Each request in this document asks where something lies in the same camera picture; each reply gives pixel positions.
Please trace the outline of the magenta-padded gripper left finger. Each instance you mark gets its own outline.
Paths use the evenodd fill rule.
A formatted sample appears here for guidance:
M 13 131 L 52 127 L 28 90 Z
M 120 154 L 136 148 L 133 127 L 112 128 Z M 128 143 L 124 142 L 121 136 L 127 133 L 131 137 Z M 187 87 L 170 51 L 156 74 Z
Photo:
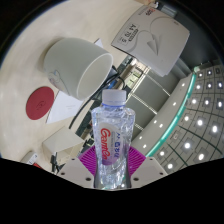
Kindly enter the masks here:
M 58 176 L 81 187 L 93 188 L 96 172 L 97 157 L 95 147 L 91 147 L 79 157 L 71 158 Z

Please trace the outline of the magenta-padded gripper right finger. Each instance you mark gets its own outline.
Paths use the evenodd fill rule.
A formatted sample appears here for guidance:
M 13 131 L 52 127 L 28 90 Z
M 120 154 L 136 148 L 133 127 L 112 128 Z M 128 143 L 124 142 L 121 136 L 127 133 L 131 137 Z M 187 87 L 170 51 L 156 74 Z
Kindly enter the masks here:
M 146 157 L 133 147 L 128 152 L 127 168 L 131 188 L 140 188 L 167 176 L 154 157 Z

